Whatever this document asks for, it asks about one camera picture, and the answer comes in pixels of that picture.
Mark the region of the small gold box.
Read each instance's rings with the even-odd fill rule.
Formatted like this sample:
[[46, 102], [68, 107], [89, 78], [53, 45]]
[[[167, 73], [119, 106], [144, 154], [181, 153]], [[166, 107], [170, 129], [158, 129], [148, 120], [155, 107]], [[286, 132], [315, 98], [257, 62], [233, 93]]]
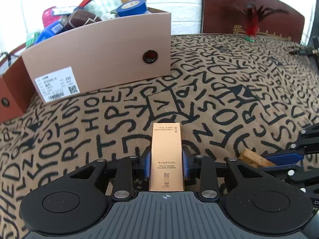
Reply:
[[179, 123], [154, 123], [151, 143], [149, 190], [184, 190], [181, 126]]

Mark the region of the wooden clothespin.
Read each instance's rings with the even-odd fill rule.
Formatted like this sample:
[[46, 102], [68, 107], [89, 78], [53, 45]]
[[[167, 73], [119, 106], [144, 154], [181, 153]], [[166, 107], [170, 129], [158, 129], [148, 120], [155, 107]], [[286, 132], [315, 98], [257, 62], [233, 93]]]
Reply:
[[239, 159], [252, 166], [254, 168], [263, 168], [263, 167], [275, 167], [276, 164], [267, 160], [266, 158], [256, 154], [255, 152], [251, 151], [250, 149], [246, 148], [239, 156]]

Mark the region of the blue tape roll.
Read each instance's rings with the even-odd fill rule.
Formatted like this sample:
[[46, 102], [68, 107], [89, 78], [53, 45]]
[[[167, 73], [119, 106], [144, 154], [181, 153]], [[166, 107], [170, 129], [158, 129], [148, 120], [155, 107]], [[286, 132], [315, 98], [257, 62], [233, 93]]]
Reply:
[[116, 12], [119, 17], [145, 14], [148, 11], [145, 0], [132, 0], [120, 5]]

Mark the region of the patterned clear tape roll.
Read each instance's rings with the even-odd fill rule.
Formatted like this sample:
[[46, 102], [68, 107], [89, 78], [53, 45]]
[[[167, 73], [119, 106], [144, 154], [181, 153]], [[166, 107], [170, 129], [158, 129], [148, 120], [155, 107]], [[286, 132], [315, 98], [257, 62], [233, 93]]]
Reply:
[[84, 10], [102, 17], [116, 10], [122, 4], [121, 0], [92, 0], [84, 6]]

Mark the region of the letter patterned tablecloth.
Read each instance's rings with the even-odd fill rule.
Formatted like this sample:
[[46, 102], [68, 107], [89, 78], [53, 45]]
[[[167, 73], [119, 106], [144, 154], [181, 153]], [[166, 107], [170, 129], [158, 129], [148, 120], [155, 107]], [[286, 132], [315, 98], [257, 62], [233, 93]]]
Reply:
[[239, 35], [171, 39], [166, 77], [104, 88], [51, 104], [33, 96], [1, 124], [1, 238], [22, 238], [23, 196], [98, 158], [139, 155], [153, 123], [178, 122], [182, 143], [218, 161], [246, 148], [273, 153], [318, 123], [318, 73], [297, 44]]

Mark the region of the black device on table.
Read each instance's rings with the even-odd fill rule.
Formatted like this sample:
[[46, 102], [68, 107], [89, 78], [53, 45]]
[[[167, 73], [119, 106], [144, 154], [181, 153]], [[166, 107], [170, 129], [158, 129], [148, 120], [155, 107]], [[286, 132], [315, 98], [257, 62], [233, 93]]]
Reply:
[[318, 68], [318, 36], [312, 37], [312, 45], [306, 48], [294, 49], [290, 55], [307, 56], [310, 61]]

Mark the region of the brown cardboard box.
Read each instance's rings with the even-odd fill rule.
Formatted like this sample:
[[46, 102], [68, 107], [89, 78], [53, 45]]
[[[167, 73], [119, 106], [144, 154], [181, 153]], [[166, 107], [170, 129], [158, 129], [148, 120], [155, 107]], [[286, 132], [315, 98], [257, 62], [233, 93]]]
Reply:
[[77, 94], [170, 74], [171, 14], [101, 21], [26, 49], [22, 59], [46, 104]]

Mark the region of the feather shuttlecock toy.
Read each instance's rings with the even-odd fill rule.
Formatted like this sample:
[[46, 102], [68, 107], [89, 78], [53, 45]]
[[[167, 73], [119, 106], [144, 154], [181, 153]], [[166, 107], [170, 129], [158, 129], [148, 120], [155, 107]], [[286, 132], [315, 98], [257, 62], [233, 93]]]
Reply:
[[264, 7], [263, 5], [257, 8], [255, 0], [248, 0], [247, 3], [241, 7], [233, 4], [231, 8], [242, 12], [244, 15], [246, 22], [245, 40], [249, 42], [255, 42], [260, 22], [262, 22], [265, 18], [274, 14], [290, 14], [287, 10], [273, 9], [270, 7]]

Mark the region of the dark red wooden board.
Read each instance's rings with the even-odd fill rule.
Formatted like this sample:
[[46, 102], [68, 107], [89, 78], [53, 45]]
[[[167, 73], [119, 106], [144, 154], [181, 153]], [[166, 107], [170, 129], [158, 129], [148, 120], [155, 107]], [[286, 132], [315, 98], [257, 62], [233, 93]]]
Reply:
[[280, 0], [202, 0], [202, 33], [275, 36], [299, 43], [304, 16]]

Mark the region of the blue barcode box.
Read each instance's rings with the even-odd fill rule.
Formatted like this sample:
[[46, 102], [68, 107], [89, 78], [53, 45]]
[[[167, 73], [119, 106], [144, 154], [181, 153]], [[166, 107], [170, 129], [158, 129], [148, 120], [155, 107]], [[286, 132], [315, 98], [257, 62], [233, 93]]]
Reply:
[[60, 32], [62, 32], [64, 29], [63, 24], [60, 21], [55, 21], [44, 28], [44, 30], [40, 33], [34, 44], [38, 44], [46, 39], [49, 39]]

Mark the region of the brown checked pouch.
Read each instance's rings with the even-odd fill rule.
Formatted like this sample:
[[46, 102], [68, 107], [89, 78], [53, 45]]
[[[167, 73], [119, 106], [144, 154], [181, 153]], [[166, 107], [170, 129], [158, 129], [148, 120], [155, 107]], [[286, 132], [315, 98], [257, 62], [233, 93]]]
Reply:
[[76, 10], [67, 18], [64, 28], [65, 30], [72, 30], [100, 21], [101, 19], [91, 12], [86, 10]]

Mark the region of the pink bottle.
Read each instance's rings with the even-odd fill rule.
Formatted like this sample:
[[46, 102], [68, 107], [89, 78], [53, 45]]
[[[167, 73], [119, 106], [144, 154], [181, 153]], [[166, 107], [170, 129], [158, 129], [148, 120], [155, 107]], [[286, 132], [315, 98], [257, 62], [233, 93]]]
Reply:
[[57, 14], [58, 12], [61, 12], [60, 7], [50, 7], [49, 9], [44, 10], [42, 14], [43, 26], [47, 27], [53, 22], [68, 16], [68, 15]]

